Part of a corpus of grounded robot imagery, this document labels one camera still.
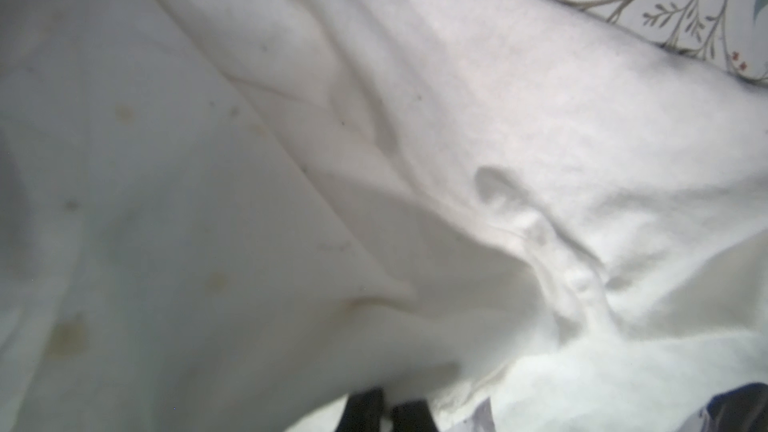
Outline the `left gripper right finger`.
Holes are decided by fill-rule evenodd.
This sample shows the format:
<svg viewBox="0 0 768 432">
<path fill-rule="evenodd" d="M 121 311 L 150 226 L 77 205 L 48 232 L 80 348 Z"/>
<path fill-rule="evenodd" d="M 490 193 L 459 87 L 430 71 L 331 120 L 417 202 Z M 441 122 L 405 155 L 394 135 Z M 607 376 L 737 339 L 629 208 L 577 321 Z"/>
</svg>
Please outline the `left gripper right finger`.
<svg viewBox="0 0 768 432">
<path fill-rule="evenodd" d="M 391 409 L 393 432 L 438 432 L 426 399 L 398 404 Z"/>
</svg>

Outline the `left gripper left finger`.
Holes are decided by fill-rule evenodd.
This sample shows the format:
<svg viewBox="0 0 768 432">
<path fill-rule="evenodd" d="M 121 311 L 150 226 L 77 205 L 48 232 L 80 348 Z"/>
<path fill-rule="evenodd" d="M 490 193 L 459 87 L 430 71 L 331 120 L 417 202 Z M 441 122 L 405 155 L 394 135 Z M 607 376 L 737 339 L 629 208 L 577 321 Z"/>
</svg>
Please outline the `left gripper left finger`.
<svg viewBox="0 0 768 432">
<path fill-rule="evenodd" d="M 350 394 L 336 432 L 380 432 L 385 399 L 380 388 Z"/>
</svg>

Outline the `white printed t shirt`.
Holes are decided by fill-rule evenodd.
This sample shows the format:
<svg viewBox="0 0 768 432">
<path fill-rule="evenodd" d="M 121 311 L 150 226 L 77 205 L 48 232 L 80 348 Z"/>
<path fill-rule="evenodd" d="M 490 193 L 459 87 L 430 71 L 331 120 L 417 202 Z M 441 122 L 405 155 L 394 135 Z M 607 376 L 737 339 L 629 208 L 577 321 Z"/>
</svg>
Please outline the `white printed t shirt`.
<svg viewBox="0 0 768 432">
<path fill-rule="evenodd" d="M 767 0 L 1 0 L 1 427 L 767 427 Z"/>
</svg>

